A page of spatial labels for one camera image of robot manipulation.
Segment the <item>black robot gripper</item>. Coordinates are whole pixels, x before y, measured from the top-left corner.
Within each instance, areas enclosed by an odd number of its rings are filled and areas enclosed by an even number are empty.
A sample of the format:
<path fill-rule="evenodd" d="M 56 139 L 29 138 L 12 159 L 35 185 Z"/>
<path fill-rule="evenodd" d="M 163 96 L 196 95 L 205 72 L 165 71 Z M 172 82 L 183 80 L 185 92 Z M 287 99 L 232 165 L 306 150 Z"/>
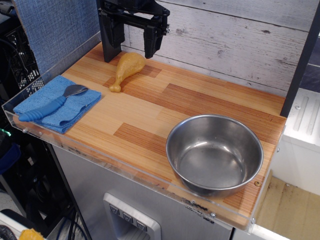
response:
<path fill-rule="evenodd" d="M 110 45 L 118 48 L 125 41 L 124 25 L 144 29 L 144 54 L 150 59 L 160 49 L 163 36 L 169 31 L 170 11 L 155 0 L 106 0 L 123 13 L 115 20 L 106 17 L 106 33 Z"/>

